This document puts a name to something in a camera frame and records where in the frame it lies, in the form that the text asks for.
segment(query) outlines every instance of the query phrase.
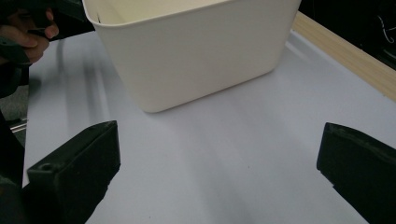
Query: finger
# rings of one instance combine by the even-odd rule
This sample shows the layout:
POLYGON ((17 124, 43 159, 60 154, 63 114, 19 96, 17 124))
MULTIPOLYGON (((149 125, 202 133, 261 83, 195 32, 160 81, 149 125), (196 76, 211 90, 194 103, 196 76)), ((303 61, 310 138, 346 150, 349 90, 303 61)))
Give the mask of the finger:
POLYGON ((35 38, 13 26, 1 25, 0 36, 12 40, 25 48, 34 48, 38 44, 35 38))
POLYGON ((5 63, 8 63, 8 62, 9 62, 9 60, 0 57, 0 65, 5 64, 5 63))
POLYGON ((56 23, 55 23, 54 21, 52 21, 51 23, 52 23, 52 25, 49 26, 49 27, 47 27, 47 28, 44 30, 44 33, 46 34, 46 37, 47 37, 48 39, 52 39, 52 38, 55 37, 57 34, 59 34, 59 28, 58 28, 58 26, 56 25, 56 23))
POLYGON ((48 39, 52 39, 57 34, 59 34, 59 28, 58 28, 58 25, 53 21, 53 12, 50 7, 47 8, 46 15, 47 15, 47 19, 49 19, 49 21, 51 23, 51 26, 47 27, 44 30, 44 33, 48 39))
POLYGON ((35 63, 44 55, 44 51, 50 45, 50 42, 46 38, 38 35, 36 36, 31 35, 31 36, 32 38, 35 38, 37 40, 38 44, 34 48, 25 49, 25 54, 29 58, 30 63, 35 63))
POLYGON ((53 12, 52 12, 52 8, 48 7, 46 10, 46 15, 47 15, 47 19, 49 19, 49 21, 53 21, 53 12))

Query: dark background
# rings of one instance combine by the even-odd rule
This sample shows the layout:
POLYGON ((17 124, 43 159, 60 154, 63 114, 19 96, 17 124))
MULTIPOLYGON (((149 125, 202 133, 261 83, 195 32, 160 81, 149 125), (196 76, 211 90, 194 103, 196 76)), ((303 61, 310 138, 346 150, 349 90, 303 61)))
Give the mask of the dark background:
POLYGON ((396 0, 303 0, 300 11, 396 69, 396 0))

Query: white plastic bin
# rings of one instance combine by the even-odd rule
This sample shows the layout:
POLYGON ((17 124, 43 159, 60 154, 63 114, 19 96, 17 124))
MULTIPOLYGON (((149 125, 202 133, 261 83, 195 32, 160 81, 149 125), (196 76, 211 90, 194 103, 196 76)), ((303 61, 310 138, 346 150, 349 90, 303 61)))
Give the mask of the white plastic bin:
POLYGON ((140 108, 159 112, 275 68, 301 0, 83 0, 140 108))

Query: person's hand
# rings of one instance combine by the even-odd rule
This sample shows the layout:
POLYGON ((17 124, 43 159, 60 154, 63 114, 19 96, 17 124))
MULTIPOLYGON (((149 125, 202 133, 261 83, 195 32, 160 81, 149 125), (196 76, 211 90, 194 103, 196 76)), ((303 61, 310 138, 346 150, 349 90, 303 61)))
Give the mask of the person's hand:
MULTIPOLYGON (((52 39, 59 34, 58 26, 53 21, 53 13, 49 8, 46 11, 47 19, 51 25, 44 30, 48 39, 52 39)), ((10 39, 24 48, 30 63, 37 62, 44 54, 44 50, 49 46, 48 39, 28 34, 29 30, 35 29, 35 23, 29 13, 19 10, 17 13, 8 17, 9 25, 0 25, 0 36, 10 39)), ((8 60, 0 57, 0 65, 7 63, 8 60)))

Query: white table surface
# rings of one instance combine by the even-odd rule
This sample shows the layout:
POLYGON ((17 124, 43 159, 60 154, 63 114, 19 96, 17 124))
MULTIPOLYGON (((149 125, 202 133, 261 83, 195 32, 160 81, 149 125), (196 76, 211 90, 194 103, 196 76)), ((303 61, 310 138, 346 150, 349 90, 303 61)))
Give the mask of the white table surface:
POLYGON ((121 168, 88 223, 366 223, 316 168, 323 127, 396 147, 395 115, 394 102, 294 32, 274 72, 147 114, 89 33, 51 43, 31 68, 25 168, 115 119, 121 168))

